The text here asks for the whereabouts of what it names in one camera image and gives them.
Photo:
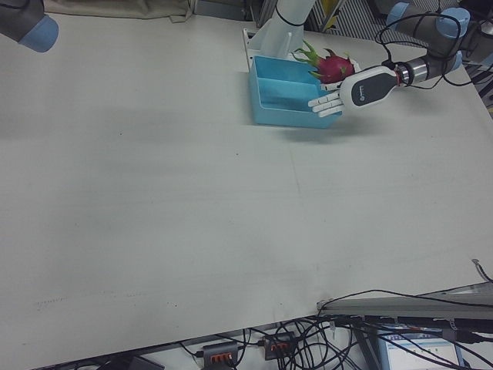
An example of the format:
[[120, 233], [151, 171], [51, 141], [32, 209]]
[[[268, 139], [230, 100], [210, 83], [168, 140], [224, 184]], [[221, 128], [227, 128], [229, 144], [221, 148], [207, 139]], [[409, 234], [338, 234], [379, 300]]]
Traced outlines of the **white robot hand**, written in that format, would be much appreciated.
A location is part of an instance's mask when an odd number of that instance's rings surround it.
[[375, 66], [348, 76], [340, 82], [322, 84], [327, 94], [307, 105], [320, 118], [346, 110], [360, 110], [385, 100], [399, 86], [398, 74], [385, 66]]

